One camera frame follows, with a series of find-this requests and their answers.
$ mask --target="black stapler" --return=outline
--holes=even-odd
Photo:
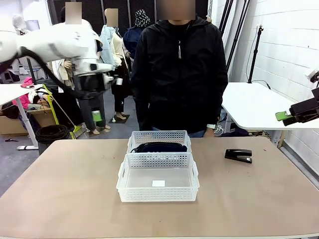
[[[246,149],[227,149],[225,153],[225,158],[244,163],[252,163],[253,159],[251,158],[251,156],[251,150]]]

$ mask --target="black jacket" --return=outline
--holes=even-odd
[[[161,20],[138,42],[131,87],[140,130],[194,133],[216,124],[220,115],[228,79],[218,28],[196,17],[180,42],[174,36],[170,23]]]

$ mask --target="trash bin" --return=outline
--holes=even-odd
[[[41,155],[56,140],[68,139],[69,137],[69,129],[64,125],[51,125],[39,129],[35,133],[35,138],[39,145],[39,155]]]

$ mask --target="grey floor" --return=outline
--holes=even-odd
[[[114,114],[114,97],[111,91],[104,93],[104,106],[107,122]],[[132,131],[138,130],[135,103],[132,97],[125,99],[124,112],[130,115],[125,124],[109,124],[109,133],[97,135],[90,139],[129,138]],[[11,138],[19,142],[5,142]],[[5,137],[0,135],[0,197],[16,181],[16,179],[38,158],[38,151],[18,151],[20,145],[31,145],[27,136]]]

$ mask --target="brown tabletop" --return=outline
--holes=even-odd
[[[13,238],[274,237],[319,234],[319,191],[267,139],[192,140],[196,202],[122,203],[127,140],[52,144],[0,198],[0,236]],[[253,150],[253,164],[224,159]]]

